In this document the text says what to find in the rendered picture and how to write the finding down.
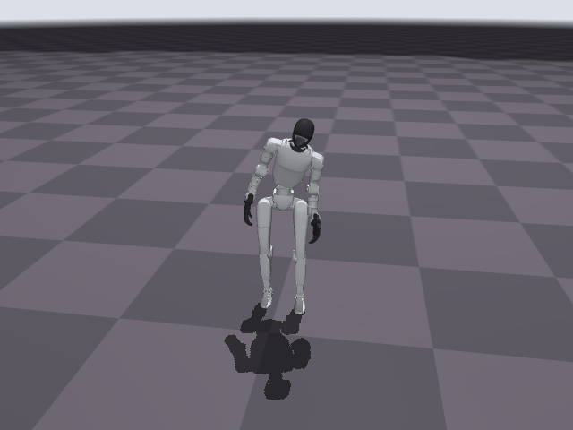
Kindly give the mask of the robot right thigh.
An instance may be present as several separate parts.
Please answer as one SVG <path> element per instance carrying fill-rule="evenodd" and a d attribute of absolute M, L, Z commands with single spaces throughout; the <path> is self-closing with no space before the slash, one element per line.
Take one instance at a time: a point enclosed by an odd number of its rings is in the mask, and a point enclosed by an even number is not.
<path fill-rule="evenodd" d="M 260 254 L 266 254 L 268 259 L 273 257 L 273 245 L 270 244 L 272 204 L 272 196 L 262 198 L 256 210 Z"/>

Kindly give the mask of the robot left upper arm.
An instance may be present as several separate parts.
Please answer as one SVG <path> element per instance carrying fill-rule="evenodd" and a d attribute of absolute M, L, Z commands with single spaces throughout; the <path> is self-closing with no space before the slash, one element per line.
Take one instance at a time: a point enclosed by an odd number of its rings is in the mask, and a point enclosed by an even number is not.
<path fill-rule="evenodd" d="M 317 195 L 319 192 L 318 182 L 321 179 L 321 173 L 324 166 L 324 157 L 317 152 L 312 153 L 312 169 L 309 184 L 306 185 L 305 191 L 309 195 Z"/>

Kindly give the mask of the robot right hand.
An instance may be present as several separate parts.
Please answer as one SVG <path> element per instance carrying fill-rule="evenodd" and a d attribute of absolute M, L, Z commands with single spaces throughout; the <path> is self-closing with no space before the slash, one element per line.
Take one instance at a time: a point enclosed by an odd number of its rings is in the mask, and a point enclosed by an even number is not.
<path fill-rule="evenodd" d="M 252 225 L 252 223 L 249 221 L 249 216 L 250 216 L 250 218 L 252 218 L 252 214 L 250 213 L 250 209 L 251 209 L 251 204 L 253 204 L 253 197 L 254 197 L 253 194 L 250 193 L 250 194 L 248 195 L 247 200 L 244 201 L 244 202 L 245 202 L 245 206 L 244 206 L 244 222 L 245 222 L 247 225 L 249 225 L 249 226 Z"/>

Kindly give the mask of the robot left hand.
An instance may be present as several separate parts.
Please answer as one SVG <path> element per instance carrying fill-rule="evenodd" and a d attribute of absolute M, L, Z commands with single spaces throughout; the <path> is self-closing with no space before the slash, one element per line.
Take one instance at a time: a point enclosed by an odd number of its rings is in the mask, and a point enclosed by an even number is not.
<path fill-rule="evenodd" d="M 313 226 L 313 239 L 312 241 L 309 242 L 309 244 L 312 244 L 314 242 L 316 242 L 320 236 L 320 232 L 321 232 L 321 222 L 320 222 L 320 217 L 318 214 L 314 214 L 313 215 L 313 221 L 311 222 L 311 225 Z"/>

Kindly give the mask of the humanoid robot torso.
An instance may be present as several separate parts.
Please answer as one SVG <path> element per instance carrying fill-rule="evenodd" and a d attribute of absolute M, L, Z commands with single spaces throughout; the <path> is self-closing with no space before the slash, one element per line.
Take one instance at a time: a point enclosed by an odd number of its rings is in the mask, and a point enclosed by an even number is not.
<path fill-rule="evenodd" d="M 302 182 L 312 162 L 313 148 L 310 145 L 307 144 L 308 149 L 301 148 L 306 149 L 305 151 L 296 152 L 291 149 L 290 143 L 292 146 L 295 145 L 293 142 L 288 142 L 289 140 L 293 139 L 282 140 L 272 169 L 274 183 L 277 184 L 276 189 L 273 190 L 272 208 L 280 211 L 293 209 L 295 195 L 292 189 Z"/>

